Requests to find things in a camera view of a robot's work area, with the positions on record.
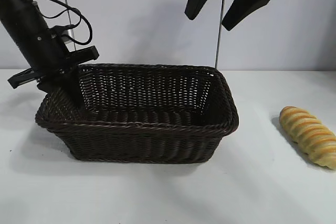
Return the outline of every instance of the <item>wire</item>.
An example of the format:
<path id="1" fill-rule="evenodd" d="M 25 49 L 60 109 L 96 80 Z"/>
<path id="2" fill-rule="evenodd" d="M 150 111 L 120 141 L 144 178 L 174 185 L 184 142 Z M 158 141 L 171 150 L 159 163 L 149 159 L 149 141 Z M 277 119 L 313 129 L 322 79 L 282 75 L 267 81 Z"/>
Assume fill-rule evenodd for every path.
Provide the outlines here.
<path id="1" fill-rule="evenodd" d="M 66 9 L 68 9 L 68 10 L 72 11 L 73 13 L 77 14 L 81 19 L 84 20 L 84 22 L 87 24 L 87 26 L 89 28 L 89 33 L 90 34 L 89 34 L 88 40 L 86 42 L 79 42 L 79 41 L 77 41 L 75 39 L 72 39 L 72 38 L 71 38 L 71 40 L 73 42 L 75 42 L 75 43 L 77 43 L 79 45 L 83 45 L 83 46 L 85 46 L 87 44 L 90 44 L 91 41 L 92 41 L 92 38 L 93 38 L 93 35 L 92 35 L 93 34 L 92 26 L 91 26 L 90 22 L 84 17 L 84 15 L 79 10 L 77 10 L 76 8 L 73 8 L 73 7 L 71 7 L 71 6 L 63 3 L 62 1 L 59 1 L 59 0 L 49 0 L 49 1 L 52 1 L 52 2 L 54 2 L 56 4 L 59 4 L 59 5 L 63 6 L 63 7 L 65 7 Z"/>
<path id="2" fill-rule="evenodd" d="M 42 15 L 43 18 L 48 18 L 48 19 L 54 19 L 54 18 L 58 18 L 59 16 L 61 16 L 63 13 L 65 13 L 66 11 L 68 11 L 69 9 L 65 9 L 63 10 L 62 12 L 60 12 L 59 14 L 55 15 L 55 16 L 51 16 L 51 17 L 48 17 L 46 15 L 44 15 L 39 8 L 37 8 L 37 11 Z"/>

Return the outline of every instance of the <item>table surface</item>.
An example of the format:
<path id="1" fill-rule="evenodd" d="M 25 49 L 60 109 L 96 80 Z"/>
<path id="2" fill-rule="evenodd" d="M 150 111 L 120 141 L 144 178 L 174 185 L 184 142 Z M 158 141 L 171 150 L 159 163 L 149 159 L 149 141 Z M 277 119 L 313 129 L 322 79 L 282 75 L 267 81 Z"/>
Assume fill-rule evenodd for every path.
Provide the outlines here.
<path id="1" fill-rule="evenodd" d="M 35 83 L 0 70 L 0 223 L 335 224 L 336 173 L 279 128 L 287 105 L 336 129 L 336 72 L 224 72 L 240 117 L 197 165 L 84 163 L 34 122 Z"/>

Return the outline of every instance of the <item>woven texture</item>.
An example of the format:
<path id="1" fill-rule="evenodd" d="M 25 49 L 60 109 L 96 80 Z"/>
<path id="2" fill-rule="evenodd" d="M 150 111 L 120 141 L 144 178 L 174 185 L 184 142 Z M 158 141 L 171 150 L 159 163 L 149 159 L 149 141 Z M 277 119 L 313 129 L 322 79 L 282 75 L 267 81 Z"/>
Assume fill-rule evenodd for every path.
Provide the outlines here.
<path id="1" fill-rule="evenodd" d="M 201 163 L 238 127 L 214 68 L 98 64 L 78 75 L 85 106 L 60 89 L 45 97 L 36 122 L 83 161 Z"/>

